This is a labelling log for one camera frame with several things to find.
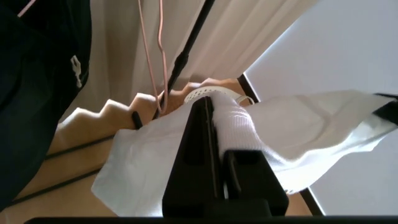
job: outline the black pole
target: black pole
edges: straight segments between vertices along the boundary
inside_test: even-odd
[[[185,44],[184,49],[180,53],[180,55],[175,59],[174,68],[172,71],[172,76],[170,77],[169,83],[167,84],[167,88],[169,89],[168,93],[172,91],[175,81],[177,80],[178,76],[181,74],[181,71],[184,69],[188,62],[189,52],[192,49],[193,44],[195,43],[198,34],[200,32],[201,27],[206,21],[207,15],[210,12],[211,7],[213,6],[215,0],[206,0],[200,13],[198,16],[195,25],[192,28],[191,34]],[[162,95],[162,99],[160,100],[160,105],[163,106],[164,104],[164,95]],[[159,117],[159,110],[156,109],[154,117],[152,119],[156,119]]]

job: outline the pink cable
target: pink cable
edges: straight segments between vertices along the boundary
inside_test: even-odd
[[[157,33],[157,45],[159,47],[160,52],[162,53],[162,62],[163,62],[163,82],[164,82],[164,107],[163,107],[163,109],[162,109],[162,106],[160,105],[159,97],[157,96],[155,78],[154,78],[154,75],[152,73],[152,65],[150,64],[148,45],[147,45],[147,40],[146,40],[146,35],[145,35],[145,28],[144,28],[144,18],[142,16],[142,9],[141,9],[141,0],[138,0],[138,8],[139,8],[139,15],[140,15],[140,18],[141,18],[141,29],[142,29],[142,37],[144,39],[144,48],[145,48],[145,53],[146,53],[146,56],[147,56],[149,75],[150,75],[150,79],[152,81],[152,87],[154,89],[154,94],[155,94],[155,99],[156,99],[156,106],[157,106],[157,109],[162,114],[162,113],[166,112],[166,109],[167,109],[167,98],[169,96],[168,88],[167,88],[166,54],[165,54],[165,52],[163,50],[163,46],[162,46],[163,1],[159,0],[159,30],[158,30],[158,33]]]
[[[21,17],[25,14],[25,12],[35,3],[36,0],[30,0],[30,2],[18,13],[18,17]]]

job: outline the beige curtain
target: beige curtain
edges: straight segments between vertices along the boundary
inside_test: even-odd
[[[156,83],[162,86],[157,48],[159,1],[141,0]],[[317,0],[217,0],[178,83],[242,74]],[[164,1],[162,43],[169,77],[205,0]],[[136,93],[152,94],[136,0],[91,0],[93,43],[90,77],[71,107],[99,112],[111,98],[128,105]]]

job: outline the drawstring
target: drawstring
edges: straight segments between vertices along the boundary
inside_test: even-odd
[[[80,66],[80,62],[77,59],[76,55],[74,55],[71,59],[70,59],[71,63],[72,63],[72,70],[75,72],[75,76],[77,79],[76,82],[76,86],[78,88],[81,88],[82,84],[81,84],[81,80],[80,80],[80,74],[81,74],[81,66]]]

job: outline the white fabric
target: white fabric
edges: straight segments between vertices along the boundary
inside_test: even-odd
[[[396,126],[371,113],[391,99],[357,91],[284,96],[242,108],[212,93],[220,156],[260,149],[285,190],[309,187],[339,158],[370,151]],[[161,216],[193,101],[140,130],[120,130],[91,188],[119,216]]]

